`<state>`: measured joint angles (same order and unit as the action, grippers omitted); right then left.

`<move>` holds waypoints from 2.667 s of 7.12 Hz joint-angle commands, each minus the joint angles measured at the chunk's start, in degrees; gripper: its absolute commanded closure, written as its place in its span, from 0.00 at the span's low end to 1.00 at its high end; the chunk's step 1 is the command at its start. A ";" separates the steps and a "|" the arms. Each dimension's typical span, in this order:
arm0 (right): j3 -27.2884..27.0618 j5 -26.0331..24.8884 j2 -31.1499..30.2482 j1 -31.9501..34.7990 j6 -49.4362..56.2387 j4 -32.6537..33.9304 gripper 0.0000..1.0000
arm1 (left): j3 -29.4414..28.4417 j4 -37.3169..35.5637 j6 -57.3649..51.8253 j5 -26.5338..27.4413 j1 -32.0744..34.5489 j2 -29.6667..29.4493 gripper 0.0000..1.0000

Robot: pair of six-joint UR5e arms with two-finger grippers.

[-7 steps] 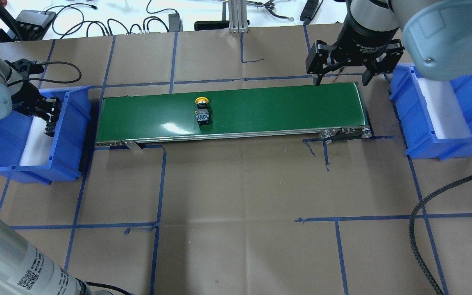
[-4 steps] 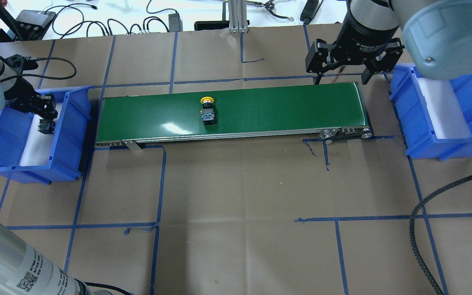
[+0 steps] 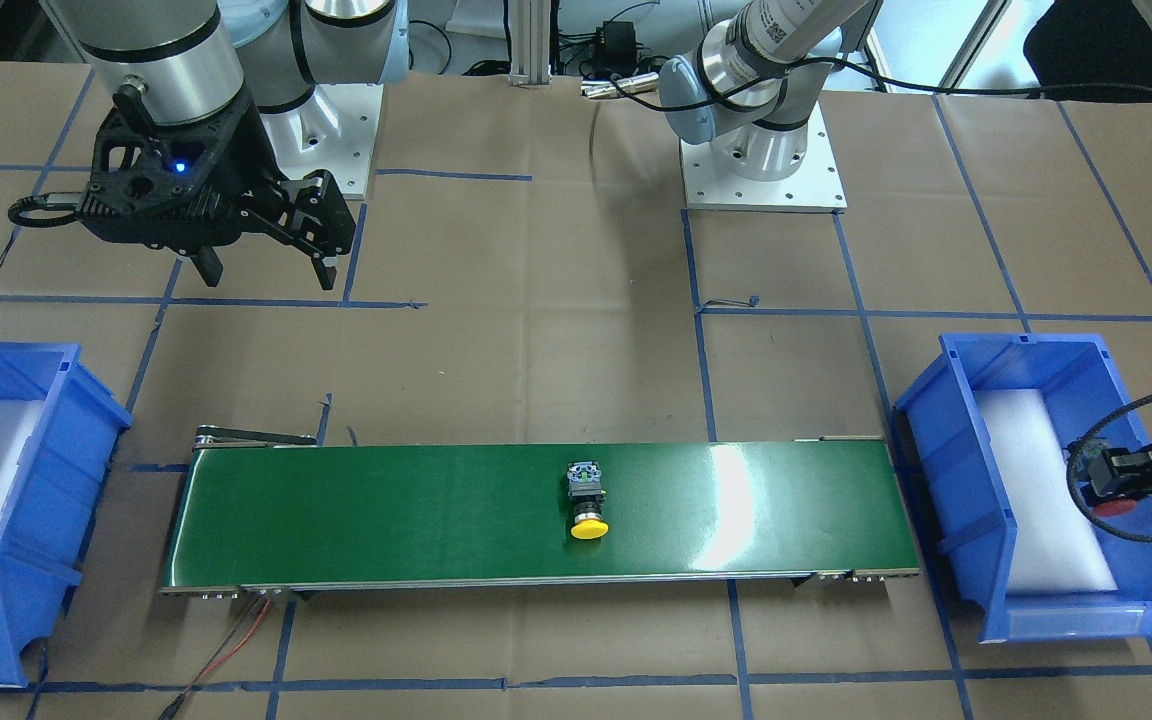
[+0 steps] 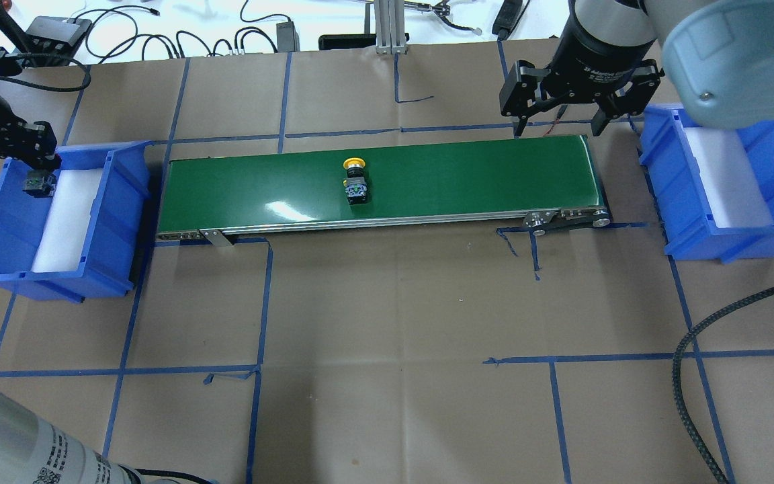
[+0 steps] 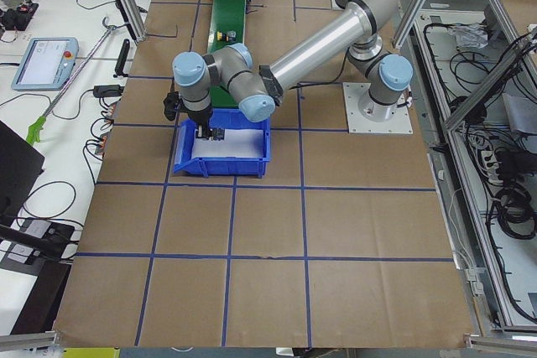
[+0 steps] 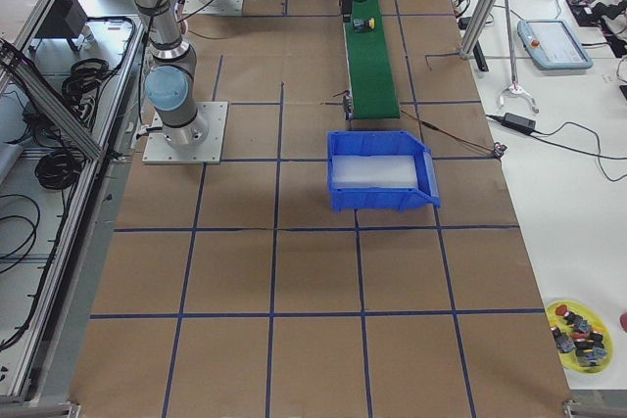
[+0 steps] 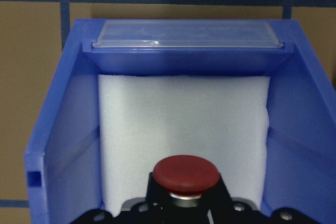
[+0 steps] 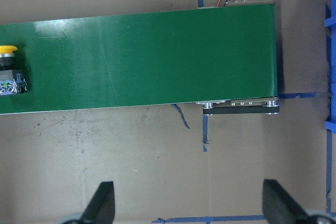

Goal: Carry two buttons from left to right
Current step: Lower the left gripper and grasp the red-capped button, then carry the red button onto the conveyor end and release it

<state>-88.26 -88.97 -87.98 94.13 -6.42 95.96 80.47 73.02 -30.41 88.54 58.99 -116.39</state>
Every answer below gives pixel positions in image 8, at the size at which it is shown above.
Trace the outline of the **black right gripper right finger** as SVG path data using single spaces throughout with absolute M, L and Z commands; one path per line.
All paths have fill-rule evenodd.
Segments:
M 275 179 L 265 179 L 262 188 L 262 211 L 268 223 L 308 220 L 308 214 Z

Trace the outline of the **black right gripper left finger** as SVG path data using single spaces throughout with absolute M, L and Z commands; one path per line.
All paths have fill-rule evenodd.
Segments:
M 82 223 L 113 223 L 115 197 L 113 181 L 101 182 L 81 215 Z

